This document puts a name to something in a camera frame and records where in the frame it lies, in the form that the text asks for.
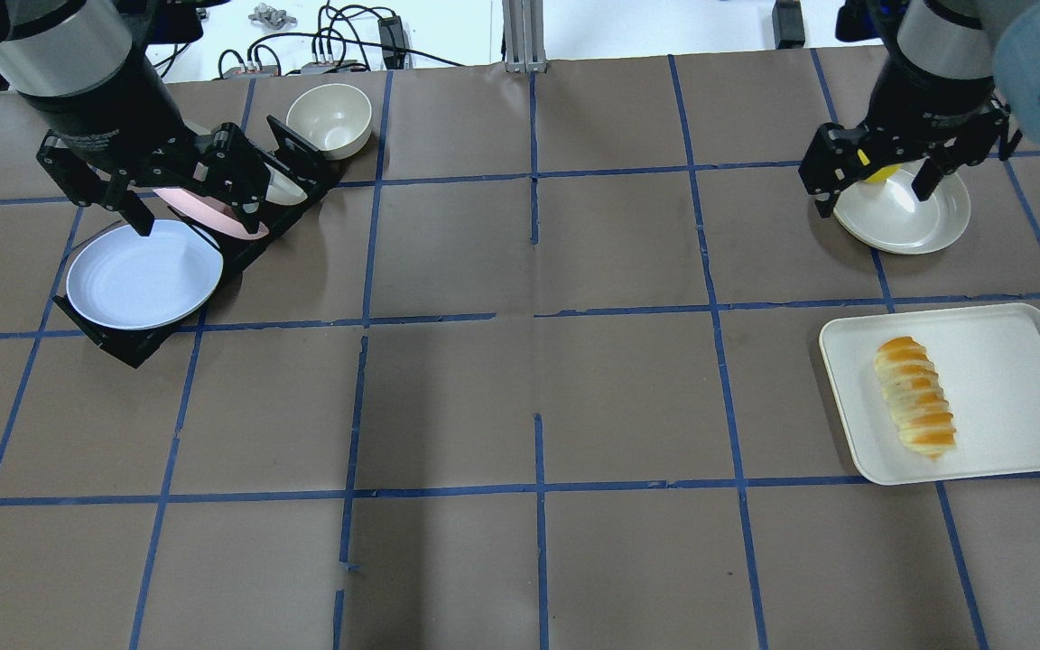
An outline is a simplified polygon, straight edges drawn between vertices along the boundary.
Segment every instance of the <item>bread roll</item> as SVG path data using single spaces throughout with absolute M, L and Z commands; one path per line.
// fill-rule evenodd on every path
M 901 444 L 933 460 L 956 447 L 954 415 L 924 345 L 912 337 L 886 341 L 874 369 Z

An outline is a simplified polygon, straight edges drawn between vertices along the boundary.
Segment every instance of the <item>rectangular tray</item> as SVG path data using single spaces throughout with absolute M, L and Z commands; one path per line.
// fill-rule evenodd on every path
M 954 413 L 957 448 L 930 461 L 901 444 L 874 357 L 895 337 L 929 350 Z M 986 305 L 826 322 L 817 338 L 853 461 L 902 485 L 1040 470 L 1040 310 Z

